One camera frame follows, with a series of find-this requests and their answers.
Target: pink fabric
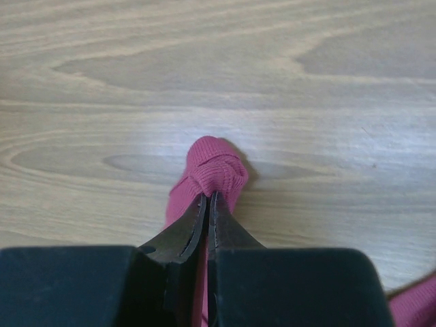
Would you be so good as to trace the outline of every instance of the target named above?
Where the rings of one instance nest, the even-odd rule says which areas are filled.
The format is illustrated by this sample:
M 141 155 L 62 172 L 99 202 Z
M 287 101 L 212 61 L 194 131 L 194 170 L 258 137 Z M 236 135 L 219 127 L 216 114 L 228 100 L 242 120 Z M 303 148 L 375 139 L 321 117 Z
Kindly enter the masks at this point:
M 396 327 L 436 327 L 436 275 L 390 301 Z
M 174 223 L 201 193 L 212 196 L 220 191 L 230 211 L 234 210 L 240 191 L 248 181 L 248 172 L 238 154 L 223 139 L 204 136 L 192 144 L 186 168 L 172 188 L 166 209 L 166 225 Z M 204 265 L 202 326 L 207 326 L 207 267 Z
M 247 180 L 247 170 L 225 140 L 212 136 L 200 138 L 188 151 L 185 171 L 170 192 L 166 225 L 180 218 L 201 193 L 211 196 L 214 191 L 220 191 L 233 211 Z M 200 276 L 204 275 L 202 327 L 207 327 L 208 316 L 206 262 L 200 271 Z M 393 298 L 390 309 L 397 327 L 436 327 L 436 276 Z

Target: wood grain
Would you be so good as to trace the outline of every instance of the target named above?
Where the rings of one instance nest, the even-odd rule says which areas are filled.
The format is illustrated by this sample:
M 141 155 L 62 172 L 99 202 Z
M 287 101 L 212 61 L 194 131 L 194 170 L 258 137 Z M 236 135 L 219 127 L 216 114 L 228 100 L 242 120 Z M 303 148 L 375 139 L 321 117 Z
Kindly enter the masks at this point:
M 189 145 L 244 152 L 267 246 L 436 267 L 433 0 L 0 0 L 0 246 L 139 245 Z

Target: pink cloth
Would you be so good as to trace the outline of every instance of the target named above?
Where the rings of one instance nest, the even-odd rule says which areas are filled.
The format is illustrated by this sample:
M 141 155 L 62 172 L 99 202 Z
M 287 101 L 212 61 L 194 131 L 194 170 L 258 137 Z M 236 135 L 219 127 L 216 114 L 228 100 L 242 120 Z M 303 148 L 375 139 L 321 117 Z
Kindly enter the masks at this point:
M 174 223 L 201 193 L 220 191 L 234 210 L 238 196 L 248 181 L 248 172 L 238 154 L 222 139 L 204 136 L 190 148 L 186 168 L 172 188 L 166 210 L 166 225 Z M 207 267 L 204 263 L 203 320 L 207 326 Z M 390 301 L 397 327 L 436 327 L 436 276 L 399 294 Z
M 185 171 L 170 192 L 166 225 L 180 218 L 194 198 L 201 193 L 210 197 L 214 191 L 220 191 L 230 211 L 233 211 L 240 191 L 247 181 L 247 170 L 236 151 L 225 140 L 212 136 L 200 138 L 189 149 Z M 203 275 L 202 326 L 208 326 L 206 265 Z
M 389 303 L 396 327 L 436 327 L 436 275 Z

